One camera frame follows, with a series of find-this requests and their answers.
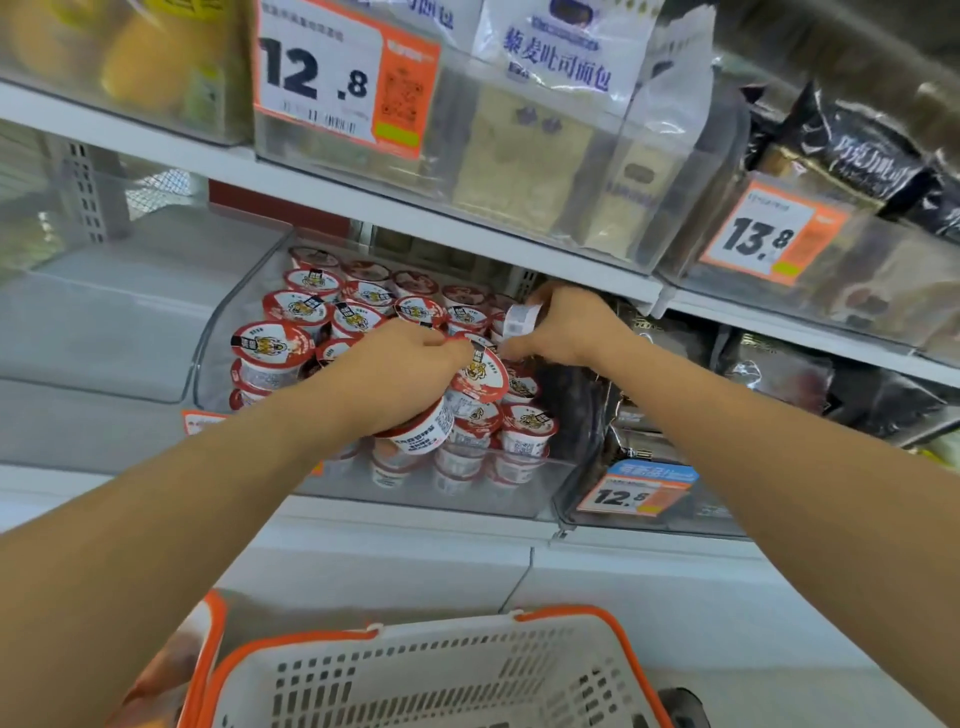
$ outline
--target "yogurt lid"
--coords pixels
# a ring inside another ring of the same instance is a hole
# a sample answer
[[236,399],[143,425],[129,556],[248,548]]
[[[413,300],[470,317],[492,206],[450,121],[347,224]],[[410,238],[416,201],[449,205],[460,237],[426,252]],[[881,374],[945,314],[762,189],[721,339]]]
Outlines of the yogurt lid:
[[327,339],[316,349],[317,360],[329,363],[358,341],[359,339]]
[[348,280],[344,283],[341,295],[349,301],[383,308],[396,303],[396,296],[378,283],[368,280]]
[[260,389],[259,387],[254,387],[252,384],[248,384],[240,376],[240,370],[243,367],[240,359],[234,359],[233,364],[230,365],[230,381],[233,382],[233,386],[238,390],[243,390],[249,395],[256,395],[257,397],[266,397],[270,394],[266,389]]
[[344,287],[344,280],[340,276],[323,268],[298,268],[295,271],[287,271],[283,274],[283,279],[291,288],[321,295],[336,293]]
[[486,328],[490,320],[486,313],[472,305],[452,305],[446,313],[454,324],[475,328],[478,331]]
[[263,297],[263,315],[315,327],[329,322],[332,312],[320,296],[303,291],[273,291]]
[[439,328],[446,321],[444,307],[424,296],[405,296],[396,302],[394,308],[397,316],[414,324]]
[[[452,338],[466,339],[466,336],[458,333]],[[450,388],[482,404],[502,400],[510,386],[507,368],[493,351],[476,342],[470,343],[473,345],[473,359],[465,369],[457,372]]]
[[287,249],[287,253],[294,259],[300,268],[339,268],[340,260],[336,255],[305,245],[295,245]]
[[340,301],[335,303],[333,322],[346,333],[367,333],[380,326],[386,318],[364,303]]
[[371,283],[379,283],[390,277],[390,271],[386,266],[374,263],[372,260],[353,260],[350,263],[344,263],[342,268],[350,278],[367,280]]
[[385,429],[383,432],[376,432],[373,437],[400,437],[401,435],[407,434],[412,430],[417,429],[420,425],[425,423],[431,417],[435,417],[441,408],[444,406],[444,398],[439,398],[436,402],[431,404],[429,407],[424,409],[416,417],[411,417],[405,423],[392,427],[390,429]]
[[440,290],[440,286],[437,285],[435,280],[425,273],[418,273],[417,271],[396,271],[390,276],[390,280],[394,282],[397,288],[412,294],[433,296]]
[[540,383],[526,368],[517,364],[507,364],[510,376],[510,394],[531,400],[540,394]]
[[532,404],[504,404],[503,428],[534,437],[550,437],[560,424],[539,407]]
[[313,339],[286,321],[258,321],[230,337],[233,353],[263,369],[293,369],[313,355]]
[[487,294],[479,288],[472,285],[463,285],[462,283],[445,285],[443,292],[445,298],[460,305],[483,305],[487,300]]
[[471,435],[481,438],[495,432],[503,422],[503,415],[496,402],[477,402],[466,417],[458,417],[454,425]]

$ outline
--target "white metal shelf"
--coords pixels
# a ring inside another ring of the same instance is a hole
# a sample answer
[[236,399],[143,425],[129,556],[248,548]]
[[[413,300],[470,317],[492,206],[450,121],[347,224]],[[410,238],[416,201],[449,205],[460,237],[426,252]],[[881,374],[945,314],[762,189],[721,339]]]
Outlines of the white metal shelf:
[[18,85],[0,82],[0,117],[644,303],[663,288],[615,265],[257,159],[248,147],[218,147]]
[[259,160],[249,147],[218,147],[4,82],[0,82],[0,118],[485,255],[638,302],[656,304],[658,310],[691,313],[801,346],[960,387],[960,369],[925,359],[907,347],[808,324],[692,291],[675,291],[657,279],[450,217],[420,203],[394,199]]

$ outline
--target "plastic packaging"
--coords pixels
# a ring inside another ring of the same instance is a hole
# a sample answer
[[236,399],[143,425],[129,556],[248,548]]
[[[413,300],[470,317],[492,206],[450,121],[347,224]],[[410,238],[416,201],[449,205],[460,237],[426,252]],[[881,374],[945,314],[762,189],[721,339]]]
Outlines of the plastic packaging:
[[240,4],[14,0],[0,76],[219,142],[250,134]]

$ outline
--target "hand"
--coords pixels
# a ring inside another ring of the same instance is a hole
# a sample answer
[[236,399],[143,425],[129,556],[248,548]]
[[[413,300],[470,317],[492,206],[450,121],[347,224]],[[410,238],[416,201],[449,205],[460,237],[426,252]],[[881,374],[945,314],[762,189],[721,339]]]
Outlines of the hand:
[[631,333],[595,293],[558,280],[534,291],[527,303],[544,305],[546,318],[533,333],[501,344],[498,351],[505,359],[539,354],[558,364],[590,367],[602,375],[610,344]]
[[378,327],[308,379],[349,394],[346,416],[357,437],[395,427],[440,397],[473,357],[465,339],[394,319]]

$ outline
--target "price tag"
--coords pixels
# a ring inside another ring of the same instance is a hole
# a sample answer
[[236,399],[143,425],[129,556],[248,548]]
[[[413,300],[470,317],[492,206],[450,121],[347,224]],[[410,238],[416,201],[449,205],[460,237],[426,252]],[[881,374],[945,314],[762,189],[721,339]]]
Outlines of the price tag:
[[253,105],[417,158],[440,44],[327,0],[257,3]]
[[655,518],[684,497],[697,477],[687,465],[620,460],[610,466],[577,510]]
[[753,181],[700,260],[793,285],[849,219],[844,210]]
[[[227,418],[227,415],[218,415],[216,412],[203,412],[200,409],[184,409],[183,430],[189,435],[199,435],[211,425],[216,425]],[[310,473],[311,475],[323,475],[324,464],[321,463]]]

